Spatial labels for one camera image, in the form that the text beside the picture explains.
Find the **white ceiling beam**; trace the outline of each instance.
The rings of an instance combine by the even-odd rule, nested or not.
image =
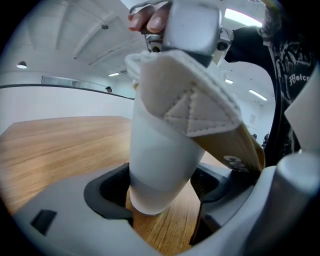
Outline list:
[[[103,24],[107,24],[112,21],[117,15],[113,13],[113,11],[109,12],[109,14],[103,19]],[[88,42],[98,33],[98,31],[102,30],[102,23],[95,24],[89,32],[84,36],[84,38],[80,41],[73,52],[73,58],[76,59],[79,53],[83,50],[83,48],[88,44]]]
[[[30,45],[32,46],[32,49],[35,50],[36,49],[36,42],[32,36],[30,21],[28,19],[26,19],[24,21],[24,25],[25,25],[26,37],[28,38]]]
[[[101,10],[106,11],[105,6],[99,2],[99,0],[91,0],[97,7],[99,7]]]
[[[125,44],[123,45],[118,45],[116,47],[110,48],[109,50],[105,51],[104,53],[100,54],[99,56],[95,57],[90,63],[89,65],[95,65],[99,62],[104,61],[106,58],[110,57],[111,55],[114,55],[118,52],[122,52],[125,51],[129,48],[135,47],[137,45],[142,45],[141,40],[129,40],[129,41],[125,41]]]
[[[60,37],[61,37],[61,31],[62,31],[62,27],[65,23],[66,13],[67,13],[68,8],[69,8],[69,2],[63,1],[62,5],[61,5],[60,13],[58,15],[58,23],[57,23],[57,27],[55,30],[55,37],[54,37],[55,39],[53,41],[53,43],[54,43],[53,47],[55,50],[58,49],[58,44],[59,44]]]

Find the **white wall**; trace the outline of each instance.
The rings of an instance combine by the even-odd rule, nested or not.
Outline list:
[[[122,116],[134,101],[106,93],[60,87],[0,88],[0,134],[12,123],[66,117]]]
[[[265,135],[267,133],[270,133],[275,115],[275,106],[275,102],[271,101],[270,103],[262,106],[261,108],[261,115],[257,127],[257,141],[259,142],[259,144],[262,144],[264,142]]]
[[[258,136],[259,136],[258,126],[259,126],[259,119],[261,115],[261,106],[256,102],[244,101],[237,97],[235,99],[241,109],[241,116],[242,116],[243,123],[246,125],[251,135],[257,134],[257,140],[258,140]],[[250,123],[251,115],[255,116],[254,123]]]
[[[112,92],[121,96],[134,98],[136,91],[132,86],[133,79],[127,74],[120,74],[114,77],[115,85],[112,87]]]
[[[17,68],[25,61],[27,69]],[[44,49],[6,50],[0,57],[0,86],[9,84],[40,84],[42,76],[65,77],[99,85],[114,86],[103,70],[89,66],[86,62],[65,56],[60,51]],[[105,90],[105,87],[90,85],[90,89]]]

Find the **white panel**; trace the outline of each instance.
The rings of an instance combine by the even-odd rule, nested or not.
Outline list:
[[[21,45],[32,45],[27,24],[24,22],[16,28],[10,39],[12,48],[19,48]]]
[[[58,14],[58,22],[56,24],[56,28],[55,28],[55,35],[54,35],[54,49],[57,50],[59,48],[59,42],[60,42],[60,38],[61,38],[61,30],[63,30],[63,26],[66,20],[66,17],[68,16],[68,13],[70,11],[69,8],[69,2],[68,1],[64,1],[60,12]]]
[[[35,48],[54,49],[55,35],[51,34],[35,34],[33,36],[35,41]]]
[[[109,29],[98,31],[90,43],[84,47],[84,51],[88,49],[97,57],[108,49],[124,44],[131,39],[127,32],[128,28],[125,27],[119,17],[113,19],[108,25]]]
[[[103,19],[106,13],[111,10],[105,7],[104,4],[99,4],[99,1],[95,0],[80,0],[75,6],[81,13],[84,13],[88,17],[91,17],[92,19],[98,21],[101,21],[101,19]]]
[[[77,27],[69,21],[65,21],[60,35],[59,50],[71,55],[85,34],[86,30],[82,27]]]
[[[103,24],[109,24],[116,15],[110,11],[107,15],[104,16],[103,21],[96,23],[93,27],[89,29],[89,31],[85,34],[85,36],[81,39],[79,44],[76,46],[73,57],[77,58],[79,53],[83,50],[83,48],[90,43],[92,38],[102,29]]]
[[[147,46],[143,43],[135,47],[129,47],[125,50],[119,51],[117,54],[111,54],[103,62],[113,67],[113,71],[122,71],[126,69],[125,57],[129,54],[139,54],[143,50],[147,50]]]
[[[54,32],[53,24],[58,22],[58,16],[56,17],[43,17],[33,16],[29,19],[31,30],[36,35],[51,35]]]
[[[77,44],[75,44],[75,46],[73,47],[73,51],[72,51],[72,54],[73,54],[73,52],[74,52],[74,50],[75,50],[75,48],[77,47]],[[86,62],[86,63],[90,63],[90,61],[92,61],[93,60],[93,58],[95,57],[96,55],[95,55],[95,53],[94,52],[91,52],[91,50],[89,50],[89,49],[85,49],[85,50],[82,50],[81,51],[81,53],[79,53],[79,55],[76,57],[78,60],[82,60],[82,61],[84,61],[84,62]]]
[[[58,87],[0,88],[0,134],[17,122],[90,116],[131,119],[134,101],[110,94]]]
[[[43,17],[55,18],[59,14],[63,3],[63,0],[42,0],[33,9],[31,15],[39,15]]]
[[[264,142],[266,134],[270,133],[271,126],[275,115],[275,102],[270,102],[269,104],[261,108],[261,116],[258,120],[257,126],[257,138],[256,140],[261,145]]]
[[[81,8],[73,6],[72,11],[67,16],[67,21],[74,24],[77,28],[81,28],[84,31],[89,30],[94,24],[100,22],[98,17],[89,15]]]

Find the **black t-shirt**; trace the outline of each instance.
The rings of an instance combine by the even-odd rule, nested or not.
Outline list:
[[[282,20],[266,19],[263,28],[247,26],[233,32],[234,40],[225,56],[227,62],[256,64],[270,75],[275,111],[265,146],[266,166],[276,165],[281,158],[300,149],[285,110],[309,80],[316,58],[304,37]]]

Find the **white fabric pad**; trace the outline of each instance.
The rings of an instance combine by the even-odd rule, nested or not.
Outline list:
[[[127,70],[134,79],[140,73],[140,97],[153,116],[188,137],[232,131],[242,123],[240,108],[219,73],[209,73],[180,50],[143,52],[140,61],[137,57],[126,57]]]

